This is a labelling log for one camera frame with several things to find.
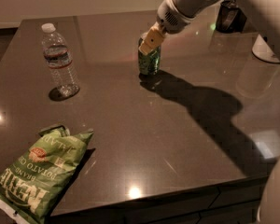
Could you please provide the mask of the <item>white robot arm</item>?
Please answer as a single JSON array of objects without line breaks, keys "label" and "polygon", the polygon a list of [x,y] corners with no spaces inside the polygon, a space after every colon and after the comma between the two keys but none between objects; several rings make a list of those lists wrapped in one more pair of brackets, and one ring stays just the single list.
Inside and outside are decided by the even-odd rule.
[{"label": "white robot arm", "polygon": [[[201,11],[216,2],[221,3],[216,23],[219,32],[240,32],[246,21],[251,20],[262,41],[253,47],[268,49],[280,63],[280,0],[164,0],[139,52],[150,55],[168,34],[180,33]],[[239,167],[250,171],[252,164],[247,157],[256,152],[251,140],[244,135],[239,139],[235,137],[237,130],[230,126],[231,114],[223,110],[224,105],[231,105],[231,99],[207,91],[192,95],[190,100],[190,114]],[[280,158],[273,161],[253,224],[280,224]]]}]

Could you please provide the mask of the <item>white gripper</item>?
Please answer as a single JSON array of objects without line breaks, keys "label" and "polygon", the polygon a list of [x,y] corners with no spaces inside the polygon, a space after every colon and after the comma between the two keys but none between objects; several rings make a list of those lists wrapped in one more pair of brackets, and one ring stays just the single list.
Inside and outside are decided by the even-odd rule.
[{"label": "white gripper", "polygon": [[148,55],[162,44],[167,34],[180,33],[193,19],[191,0],[163,0],[157,11],[157,22],[147,31],[139,51]]}]

